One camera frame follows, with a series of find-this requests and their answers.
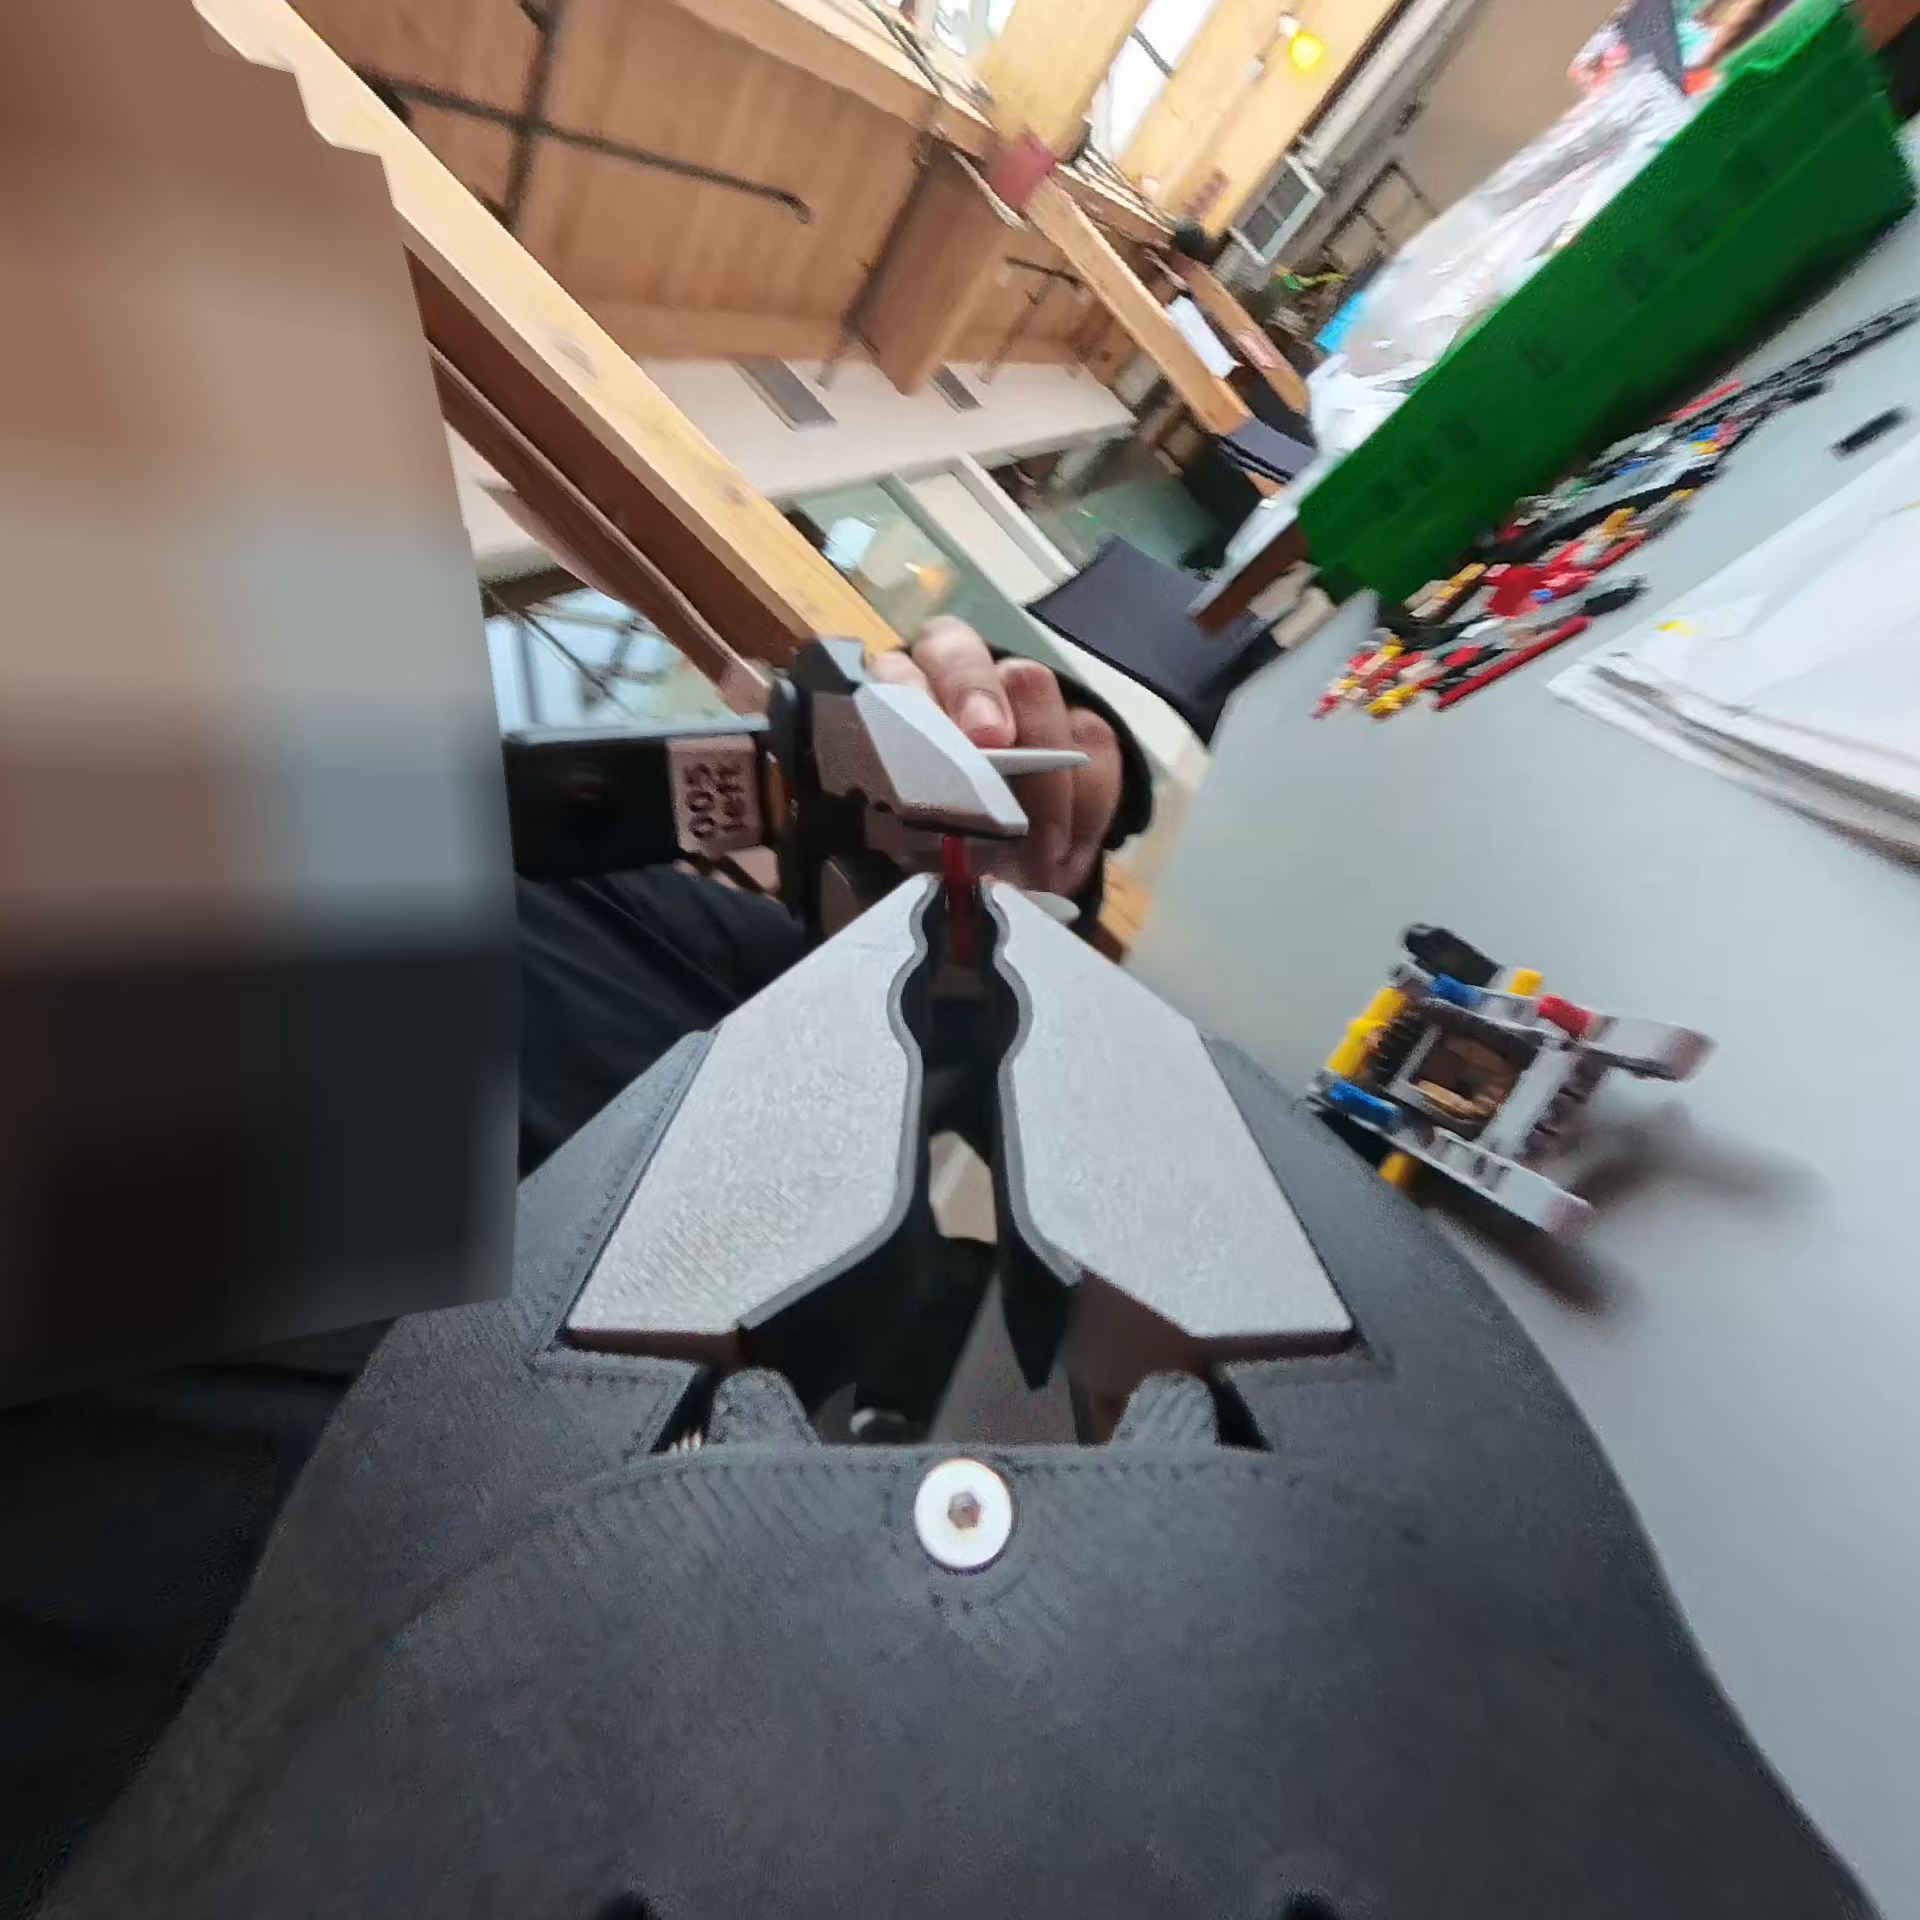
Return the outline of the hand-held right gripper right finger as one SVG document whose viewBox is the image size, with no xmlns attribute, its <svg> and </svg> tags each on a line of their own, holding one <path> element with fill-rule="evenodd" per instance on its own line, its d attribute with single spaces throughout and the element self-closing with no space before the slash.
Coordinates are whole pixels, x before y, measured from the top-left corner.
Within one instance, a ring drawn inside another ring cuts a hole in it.
<svg viewBox="0 0 1920 1920">
<path fill-rule="evenodd" d="M 984 882 L 997 1225 L 1028 1388 L 1355 1349 L 1206 1038 L 1135 968 Z"/>
</svg>

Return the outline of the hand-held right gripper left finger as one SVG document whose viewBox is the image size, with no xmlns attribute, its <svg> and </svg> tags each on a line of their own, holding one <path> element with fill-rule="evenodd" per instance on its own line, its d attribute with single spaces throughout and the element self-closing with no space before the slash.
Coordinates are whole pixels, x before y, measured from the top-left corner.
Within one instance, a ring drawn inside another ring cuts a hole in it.
<svg viewBox="0 0 1920 1920">
<path fill-rule="evenodd" d="M 776 1368 L 825 1404 L 897 1314 L 927 1215 L 927 910 L 902 882 L 693 1055 L 569 1349 Z"/>
</svg>

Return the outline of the grey yellow lego assembly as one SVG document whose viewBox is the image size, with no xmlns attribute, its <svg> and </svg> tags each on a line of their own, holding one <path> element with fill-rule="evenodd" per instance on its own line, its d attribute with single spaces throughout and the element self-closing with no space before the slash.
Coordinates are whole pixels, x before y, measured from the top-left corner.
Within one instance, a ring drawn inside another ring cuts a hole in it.
<svg viewBox="0 0 1920 1920">
<path fill-rule="evenodd" d="M 1588 1010 L 1588 1038 L 1541 1016 L 1546 968 L 1500 967 L 1446 926 L 1405 926 L 1381 988 L 1307 1079 L 1307 1118 L 1381 1184 L 1453 1184 L 1541 1238 L 1583 1232 L 1563 1155 L 1606 1079 L 1683 1083 L 1715 1038 Z"/>
</svg>

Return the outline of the person's left forearm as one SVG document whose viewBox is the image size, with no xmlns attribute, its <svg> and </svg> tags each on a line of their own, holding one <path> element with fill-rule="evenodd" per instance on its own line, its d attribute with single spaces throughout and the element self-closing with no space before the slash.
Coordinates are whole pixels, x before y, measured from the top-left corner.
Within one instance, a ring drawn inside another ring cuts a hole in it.
<svg viewBox="0 0 1920 1920">
<path fill-rule="evenodd" d="M 1135 720 L 1103 685 L 1067 675 L 1067 701 L 1072 701 L 1072 720 L 1082 709 L 1103 720 L 1119 744 L 1119 809 L 1103 828 L 1103 851 L 1127 851 L 1157 828 L 1157 760 L 1136 748 Z"/>
</svg>

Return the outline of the pile of loose lego pieces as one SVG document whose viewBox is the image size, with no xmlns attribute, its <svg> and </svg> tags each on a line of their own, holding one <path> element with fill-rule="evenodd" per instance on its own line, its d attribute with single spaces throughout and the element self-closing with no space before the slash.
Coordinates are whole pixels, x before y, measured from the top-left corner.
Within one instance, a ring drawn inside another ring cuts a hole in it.
<svg viewBox="0 0 1920 1920">
<path fill-rule="evenodd" d="M 1529 661 L 1552 661 L 1588 621 L 1630 614 L 1647 596 L 1647 576 L 1630 576 L 1635 549 L 1661 542 L 1777 415 L 1819 399 L 1837 365 L 1880 349 L 1909 320 L 1920 300 L 1894 300 L 1777 372 L 1728 372 L 1683 399 L 1669 420 L 1521 495 L 1446 579 L 1375 614 L 1375 632 L 1341 668 L 1307 720 L 1403 720 L 1415 701 L 1453 709 Z"/>
</svg>

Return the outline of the open lego instruction booklet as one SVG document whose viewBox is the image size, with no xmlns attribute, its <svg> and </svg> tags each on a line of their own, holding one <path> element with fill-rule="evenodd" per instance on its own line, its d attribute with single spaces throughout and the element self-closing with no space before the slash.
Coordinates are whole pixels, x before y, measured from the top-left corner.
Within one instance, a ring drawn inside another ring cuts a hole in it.
<svg viewBox="0 0 1920 1920">
<path fill-rule="evenodd" d="M 1573 661 L 1552 697 L 1920 865 L 1920 443 Z"/>
</svg>

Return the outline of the person's left hand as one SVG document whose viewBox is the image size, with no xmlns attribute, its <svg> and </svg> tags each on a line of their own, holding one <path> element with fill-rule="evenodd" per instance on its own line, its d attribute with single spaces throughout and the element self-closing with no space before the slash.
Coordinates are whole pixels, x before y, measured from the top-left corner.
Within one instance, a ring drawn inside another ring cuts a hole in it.
<svg viewBox="0 0 1920 1920">
<path fill-rule="evenodd" d="M 966 621 L 927 621 L 912 654 L 873 654 L 873 683 L 935 697 L 970 748 L 1082 748 L 1072 774 L 1028 774 L 1028 845 L 997 851 L 997 871 L 1082 902 L 1103 871 L 1110 828 L 1127 809 L 1127 744 L 1103 709 L 1072 701 L 1041 661 L 997 661 Z"/>
</svg>

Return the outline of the black chair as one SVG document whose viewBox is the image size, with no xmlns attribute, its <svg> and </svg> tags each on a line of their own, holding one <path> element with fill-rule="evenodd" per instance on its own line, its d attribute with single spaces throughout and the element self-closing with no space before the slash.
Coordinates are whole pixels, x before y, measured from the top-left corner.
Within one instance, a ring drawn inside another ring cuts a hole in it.
<svg viewBox="0 0 1920 1920">
<path fill-rule="evenodd" d="M 1202 596 L 1196 576 L 1151 556 L 1127 533 L 1103 533 L 1095 556 L 1072 579 L 1053 579 L 1050 596 L 1036 596 L 1028 614 L 1053 643 L 1072 643 L 1072 654 L 1119 668 L 1127 683 L 1136 683 L 1151 697 L 1165 697 L 1185 720 L 1185 732 L 1206 748 L 1229 697 L 1261 668 L 1274 668 L 1274 632 L 1251 614 L 1239 614 L 1229 628 L 1206 632 L 1196 621 L 1196 596 Z"/>
</svg>

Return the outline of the white table with wooden edge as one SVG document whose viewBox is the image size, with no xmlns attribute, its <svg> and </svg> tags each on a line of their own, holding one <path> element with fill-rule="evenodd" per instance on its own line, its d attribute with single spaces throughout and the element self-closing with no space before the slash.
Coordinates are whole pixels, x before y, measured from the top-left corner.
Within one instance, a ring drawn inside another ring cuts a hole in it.
<svg viewBox="0 0 1920 1920">
<path fill-rule="evenodd" d="M 1185 621 L 1202 632 L 1225 632 L 1239 621 L 1285 621 L 1307 587 L 1319 587 L 1319 549 L 1300 527 L 1300 495 L 1273 486 L 1225 542 L 1225 568 L 1196 587 Z"/>
</svg>

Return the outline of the wooden roof beam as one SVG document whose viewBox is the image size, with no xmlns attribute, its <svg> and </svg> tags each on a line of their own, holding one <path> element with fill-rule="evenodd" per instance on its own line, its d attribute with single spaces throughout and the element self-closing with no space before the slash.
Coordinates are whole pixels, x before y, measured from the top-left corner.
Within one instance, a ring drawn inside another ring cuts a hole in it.
<svg viewBox="0 0 1920 1920">
<path fill-rule="evenodd" d="M 817 632 L 902 654 L 297 6 L 216 0 L 199 26 L 282 71 L 328 147 L 384 157 L 440 432 L 572 579 L 633 603 L 732 709 Z"/>
</svg>

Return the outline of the green plastic bin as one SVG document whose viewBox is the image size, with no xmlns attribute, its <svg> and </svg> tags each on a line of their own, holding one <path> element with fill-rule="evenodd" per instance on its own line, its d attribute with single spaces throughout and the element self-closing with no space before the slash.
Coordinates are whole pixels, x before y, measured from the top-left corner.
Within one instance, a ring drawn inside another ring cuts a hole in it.
<svg viewBox="0 0 1920 1920">
<path fill-rule="evenodd" d="M 1329 596 L 1415 596 L 1529 486 L 1909 213 L 1858 6 L 1777 15 L 1669 147 L 1300 495 Z"/>
</svg>

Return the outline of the clear plastic bags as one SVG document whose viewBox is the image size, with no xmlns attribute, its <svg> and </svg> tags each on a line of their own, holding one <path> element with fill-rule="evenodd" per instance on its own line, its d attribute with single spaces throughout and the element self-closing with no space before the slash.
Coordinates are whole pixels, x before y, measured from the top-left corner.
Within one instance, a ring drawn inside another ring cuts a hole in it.
<svg viewBox="0 0 1920 1920">
<path fill-rule="evenodd" d="M 1656 62 L 1622 62 L 1500 176 L 1415 233 L 1365 290 L 1347 335 L 1307 372 L 1319 415 L 1355 389 L 1415 389 L 1500 300 L 1606 213 L 1689 130 L 1689 97 Z"/>
</svg>

